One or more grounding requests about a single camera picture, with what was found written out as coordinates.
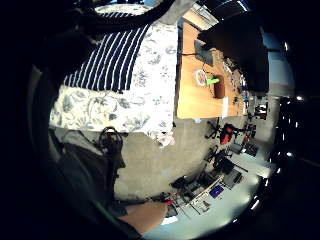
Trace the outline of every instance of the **white patterned fabric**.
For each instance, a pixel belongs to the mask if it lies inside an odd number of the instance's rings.
[[[107,5],[99,13],[142,14],[149,7]],[[61,85],[51,110],[50,125],[72,130],[169,132],[172,129],[177,64],[178,28],[154,22],[136,58],[129,91],[93,91]]]

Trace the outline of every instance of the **wooden desk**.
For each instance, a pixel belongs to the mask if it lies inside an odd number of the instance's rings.
[[[188,23],[183,23],[183,50],[185,54],[194,53],[194,40],[199,31]],[[220,51],[213,52],[214,59],[221,59]],[[221,117],[223,112],[223,100],[213,98],[209,87],[197,86],[193,72],[201,69],[203,62],[197,60],[194,55],[182,56],[179,99],[177,108],[178,118],[213,118]],[[228,116],[243,115],[243,100],[239,99],[233,104],[234,97],[238,95],[233,90],[231,74],[223,68],[222,60],[216,61],[213,67],[205,64],[203,69],[207,72],[224,76],[225,93],[228,99]]]

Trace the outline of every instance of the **computer monitor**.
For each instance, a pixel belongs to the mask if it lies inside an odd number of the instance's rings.
[[[223,52],[243,73],[248,90],[268,92],[268,51],[263,45],[260,25],[253,12],[247,11],[229,17],[211,28],[201,31],[195,41],[196,57],[209,65],[213,63],[212,51]]]

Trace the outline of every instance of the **red object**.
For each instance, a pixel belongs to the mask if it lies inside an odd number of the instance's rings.
[[[248,142],[250,140],[250,137],[248,135],[246,135],[244,138],[243,138],[243,142]]]
[[[174,202],[174,200],[168,200],[168,201],[165,201],[164,203],[167,204],[167,205],[170,205]]]
[[[220,144],[221,145],[227,144],[232,138],[232,133],[233,133],[233,129],[227,127],[226,132],[222,133],[223,136],[222,138],[220,138]]]

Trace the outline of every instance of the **chair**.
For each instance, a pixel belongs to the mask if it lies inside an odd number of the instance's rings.
[[[210,121],[207,121],[207,124],[209,124],[212,128],[212,132],[209,135],[205,135],[205,138],[212,137],[213,139],[217,136],[217,133],[220,132],[220,144],[224,145],[230,142],[232,136],[234,135],[235,138],[238,137],[238,134],[242,129],[238,129],[234,127],[232,124],[226,123],[223,128],[219,125],[220,118],[218,118],[216,126],[214,126]]]

